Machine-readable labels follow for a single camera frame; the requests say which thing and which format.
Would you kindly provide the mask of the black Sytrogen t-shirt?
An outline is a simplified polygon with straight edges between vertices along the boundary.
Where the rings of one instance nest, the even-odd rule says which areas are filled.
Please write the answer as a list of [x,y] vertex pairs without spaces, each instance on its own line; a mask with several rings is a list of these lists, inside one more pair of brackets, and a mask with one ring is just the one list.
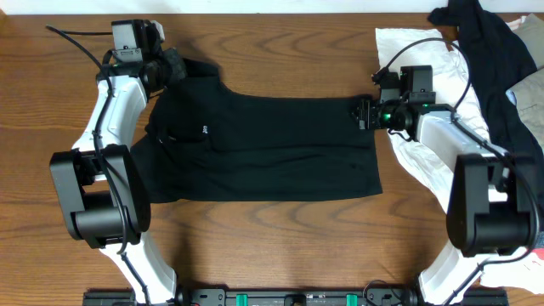
[[186,67],[131,149],[152,202],[330,201],[381,192],[374,134],[354,117],[362,96],[249,96],[228,89],[214,65],[188,60]]

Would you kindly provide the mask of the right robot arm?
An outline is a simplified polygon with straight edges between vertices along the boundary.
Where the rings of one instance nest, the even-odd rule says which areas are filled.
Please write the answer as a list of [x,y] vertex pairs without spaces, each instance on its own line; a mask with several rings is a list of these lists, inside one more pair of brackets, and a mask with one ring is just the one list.
[[362,130],[399,132],[429,148],[453,172],[446,210],[449,237],[430,267],[404,291],[403,305],[461,304],[468,288],[494,265],[516,263],[535,249],[540,229],[536,196],[523,175],[530,158],[514,156],[438,104],[429,65],[383,67],[371,77],[378,99],[354,111]]

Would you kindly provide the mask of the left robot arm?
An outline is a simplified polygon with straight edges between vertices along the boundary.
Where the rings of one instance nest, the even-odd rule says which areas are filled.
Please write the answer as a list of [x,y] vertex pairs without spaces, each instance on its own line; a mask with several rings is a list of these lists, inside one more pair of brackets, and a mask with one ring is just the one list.
[[150,232],[150,200],[131,155],[139,117],[154,93],[183,79],[184,62],[163,49],[155,20],[117,20],[114,47],[91,60],[99,71],[93,113],[70,150],[53,153],[49,168],[65,227],[99,250],[131,290],[88,292],[85,305],[185,305],[190,296]]

